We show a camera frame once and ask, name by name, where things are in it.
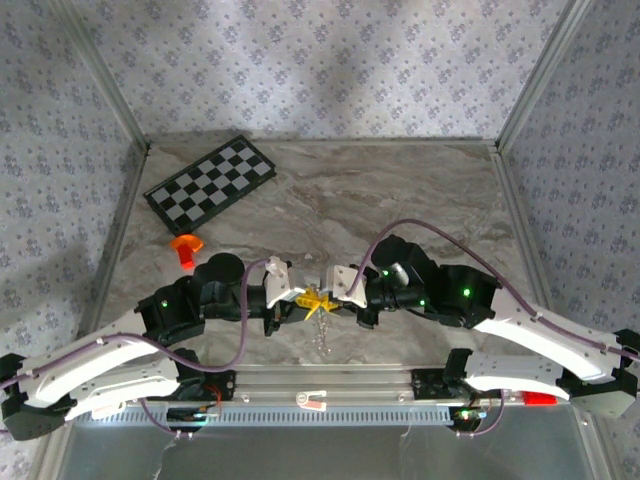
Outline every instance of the gray marble surface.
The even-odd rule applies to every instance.
[[[528,293],[502,194],[485,147],[328,146],[256,143],[277,177],[210,220],[195,233],[204,241],[196,262],[227,251],[245,262],[276,254],[317,280],[329,263],[360,263],[384,226],[404,217],[433,223],[484,256]],[[152,148],[115,269],[103,322],[185,272],[169,247],[172,234],[142,194],[217,145]],[[395,232],[422,245],[438,262],[473,265],[456,247],[415,226]],[[258,283],[261,274],[255,277]],[[374,331],[355,319],[334,317],[326,335],[329,355],[314,344],[312,322],[283,326],[271,338],[251,322],[245,364],[442,364],[452,347],[520,353],[501,339],[447,329],[408,313],[385,314]],[[234,354],[239,325],[209,321],[205,334],[185,342],[206,364]]]

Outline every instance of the patterned wallpaper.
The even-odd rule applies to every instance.
[[[596,0],[508,157],[557,310],[605,331],[640,331],[639,131],[640,4]],[[613,427],[640,478],[640,402]]]
[[[75,336],[141,160],[44,5],[0,2],[0,356]],[[26,478],[36,446],[0,435],[0,478]]]
[[[496,138],[566,0],[74,3],[162,141]]]

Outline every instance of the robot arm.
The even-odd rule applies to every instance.
[[[393,235],[379,244],[372,262],[377,270],[365,269],[365,281],[351,294],[355,266],[327,270],[316,293],[324,294],[334,305],[332,312],[355,315],[358,325],[372,329],[381,311],[407,309],[445,326],[501,336],[538,353],[511,357],[454,349],[439,374],[441,391],[464,391],[469,396],[491,390],[546,393],[605,416],[620,415],[635,400],[637,379],[625,370],[630,361],[542,325],[537,316],[524,313],[495,278],[480,270],[464,265],[438,266],[417,245]],[[269,336],[281,325],[306,318],[309,310],[298,300],[309,289],[291,264],[277,257],[270,259],[266,269],[262,285],[247,288],[247,309],[250,317],[262,319]],[[49,433],[88,411],[96,418],[117,413],[126,401],[136,398],[216,400],[205,388],[212,374],[169,358],[123,366],[156,353],[158,348],[135,336],[103,339],[114,333],[134,333],[168,347],[202,334],[206,319],[239,321],[243,274],[239,258],[214,255],[192,276],[158,289],[135,310],[63,349],[31,359],[15,354],[1,358],[0,381],[20,379],[3,386],[8,394],[2,404],[5,425],[14,438],[24,440]],[[597,332],[547,310],[537,311],[576,335],[620,349],[640,348],[640,337],[634,332]],[[197,361],[191,351],[178,352]],[[46,372],[34,375],[43,365],[48,365]],[[425,398],[424,382],[415,383],[413,389],[416,400]]]

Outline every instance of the cable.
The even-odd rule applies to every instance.
[[[500,423],[500,420],[502,420],[502,415],[504,414],[504,405],[504,393],[502,390],[500,390],[500,410],[498,410],[498,415],[496,416],[496,419],[493,421],[493,423],[487,428],[480,430],[479,432],[456,432],[456,435],[460,435],[461,437],[473,438],[477,437],[478,435],[484,435],[485,433],[493,431]]]
[[[594,340],[585,338],[585,337],[583,337],[581,335],[578,335],[576,333],[570,332],[569,330],[566,330],[566,329],[554,324],[553,322],[551,322],[550,320],[546,319],[541,314],[538,314],[538,312],[536,312],[536,310],[531,305],[529,305],[529,303],[524,299],[524,297],[520,294],[520,292],[518,292],[518,290],[516,290],[516,288],[509,282],[509,280],[507,280],[500,272],[498,272],[495,268],[493,268],[489,264],[489,262],[484,260],[480,255],[475,253],[473,250],[469,249],[468,247],[464,246],[462,243],[458,242],[455,238],[453,238],[448,233],[445,233],[442,230],[440,230],[438,227],[435,227],[435,226],[431,225],[430,223],[423,222],[422,220],[416,220],[416,219],[413,219],[413,218],[404,218],[402,220],[396,220],[395,222],[392,222],[389,225],[387,225],[385,228],[383,228],[382,231],[380,231],[380,233],[375,238],[373,243],[369,246],[369,249],[367,250],[367,253],[365,254],[364,258],[362,259],[362,263],[360,264],[360,267],[358,267],[358,273],[356,274],[356,277],[354,278],[353,283],[351,284],[351,288],[349,288],[349,290],[346,293],[346,295],[348,297],[353,295],[353,292],[355,292],[355,289],[358,286],[358,283],[360,283],[360,281],[362,280],[362,278],[364,276],[364,269],[366,268],[368,263],[371,261],[371,255],[373,255],[373,252],[376,249],[376,247],[378,246],[378,244],[382,241],[382,239],[385,237],[385,235],[387,233],[389,233],[393,228],[397,227],[398,225],[405,224],[405,223],[409,223],[409,224],[413,224],[413,225],[418,225],[418,226],[424,227],[424,228],[426,228],[428,230],[431,230],[432,232],[437,233],[438,235],[440,235],[442,238],[448,240],[449,242],[453,243],[456,247],[461,249],[463,252],[465,252],[467,255],[469,255],[471,258],[473,258],[476,262],[478,262],[480,265],[482,265],[485,269],[487,269],[489,271],[489,273],[491,273],[494,277],[496,277],[500,281],[500,283],[502,285],[504,285],[504,287],[511,294],[511,296],[516,300],[516,302],[518,302],[520,304],[520,306],[529,315],[531,315],[532,318],[535,318],[537,321],[539,321],[542,325],[547,327],[549,330],[553,330],[554,332],[556,332],[556,333],[558,333],[558,334],[560,334],[560,335],[562,335],[562,336],[564,336],[566,338],[571,338],[573,340],[576,340],[576,341],[578,341],[580,343],[583,343],[585,345],[588,345],[590,347],[597,348],[600,351],[611,352],[611,353],[614,353],[616,355],[620,355],[621,357],[629,358],[634,362],[640,362],[640,356],[638,356],[635,353],[627,352],[626,350],[623,350],[621,348],[611,347],[611,346],[608,346],[608,345],[606,345],[604,343],[596,342]]]
[[[414,310],[413,308],[406,308],[405,310],[410,314],[415,315],[416,317],[424,318],[425,320],[433,320],[427,317],[424,313],[420,313],[417,310]]]
[[[251,270],[253,270],[256,267],[262,267],[266,265],[267,262],[268,260],[257,260],[253,263],[250,263],[247,266],[247,269],[245,270],[244,274],[242,275],[242,281],[240,284],[240,345],[238,346],[238,351],[236,352],[235,356],[226,365],[207,367],[197,362],[192,362],[190,360],[182,358],[180,355],[160,345],[158,342],[155,342],[147,337],[143,337],[142,335],[138,335],[136,333],[114,333],[111,335],[105,335],[91,343],[83,345],[61,356],[58,359],[43,365],[42,367],[34,368],[28,374],[23,373],[21,375],[17,375],[13,378],[5,380],[4,382],[0,383],[0,390],[10,387],[15,383],[26,380],[29,377],[37,378],[40,374],[46,373],[47,371],[57,367],[58,365],[62,365],[70,360],[73,360],[74,358],[82,355],[85,352],[89,352],[95,348],[99,348],[100,346],[107,344],[110,341],[116,341],[116,340],[135,340],[136,342],[146,343],[156,348],[159,352],[163,353],[164,355],[169,357],[171,360],[178,362],[182,365],[185,365],[189,368],[192,368],[194,370],[197,370],[199,372],[220,373],[220,372],[225,372],[227,370],[230,370],[240,363],[247,348],[247,329],[248,329],[248,323],[249,323],[249,306],[248,306],[248,299],[247,299],[247,296],[248,296],[247,290],[248,290],[248,284],[249,284],[249,274],[251,273]]]
[[[204,388],[216,395],[216,407],[218,407],[218,415],[222,415],[222,392],[215,385],[205,385]]]
[[[181,432],[180,430],[173,431],[169,427],[162,425],[159,421],[157,421],[151,412],[149,411],[149,407],[147,406],[147,401],[144,398],[140,398],[140,406],[142,407],[142,411],[147,416],[149,421],[153,423],[156,427],[162,430],[165,433],[168,433],[176,438],[193,438],[193,432]]]

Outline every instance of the checkered pattern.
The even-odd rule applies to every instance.
[[[189,233],[275,175],[273,163],[242,136],[144,194],[175,235]]]

